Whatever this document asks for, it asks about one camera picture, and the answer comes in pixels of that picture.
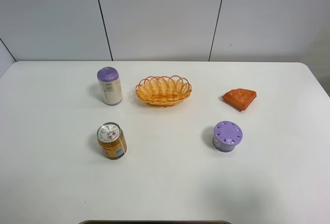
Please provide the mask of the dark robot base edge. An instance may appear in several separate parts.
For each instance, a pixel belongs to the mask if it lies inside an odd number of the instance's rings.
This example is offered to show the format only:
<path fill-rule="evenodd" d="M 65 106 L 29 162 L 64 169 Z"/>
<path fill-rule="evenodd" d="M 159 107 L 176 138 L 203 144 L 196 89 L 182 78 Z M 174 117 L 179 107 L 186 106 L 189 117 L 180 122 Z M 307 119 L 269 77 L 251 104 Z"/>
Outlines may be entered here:
<path fill-rule="evenodd" d="M 197 220 L 86 220 L 79 224 L 231 224 L 228 221 Z"/>

